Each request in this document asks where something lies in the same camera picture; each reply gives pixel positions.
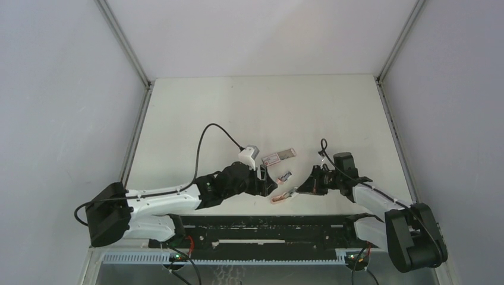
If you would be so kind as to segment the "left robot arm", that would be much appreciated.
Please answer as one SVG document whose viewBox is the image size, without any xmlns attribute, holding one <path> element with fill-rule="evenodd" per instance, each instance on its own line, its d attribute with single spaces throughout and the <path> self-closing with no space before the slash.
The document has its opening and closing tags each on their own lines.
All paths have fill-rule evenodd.
<svg viewBox="0 0 504 285">
<path fill-rule="evenodd" d="M 251 170 L 238 161 L 175 187 L 132 190 L 114 182 L 83 205 L 90 243 L 97 248 L 123 238 L 152 239 L 177 248 L 186 232 L 176 215 L 215 207 L 239 194 L 266 197 L 277 187 L 266 166 Z"/>
</svg>

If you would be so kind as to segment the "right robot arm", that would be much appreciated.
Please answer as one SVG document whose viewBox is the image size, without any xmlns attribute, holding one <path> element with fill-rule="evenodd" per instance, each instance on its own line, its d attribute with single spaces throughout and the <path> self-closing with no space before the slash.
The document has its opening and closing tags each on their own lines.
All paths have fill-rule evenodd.
<svg viewBox="0 0 504 285">
<path fill-rule="evenodd" d="M 425 203 L 406 203 L 360 176 L 356 167 L 328 169 L 315 165 L 297 188 L 300 194 L 326 195 L 338 190 L 354 204 L 368 210 L 355 216 L 344 230 L 347 245 L 370 242 L 389 254 L 395 268 L 407 273 L 437 268 L 448 260 L 448 250 L 431 208 Z"/>
</svg>

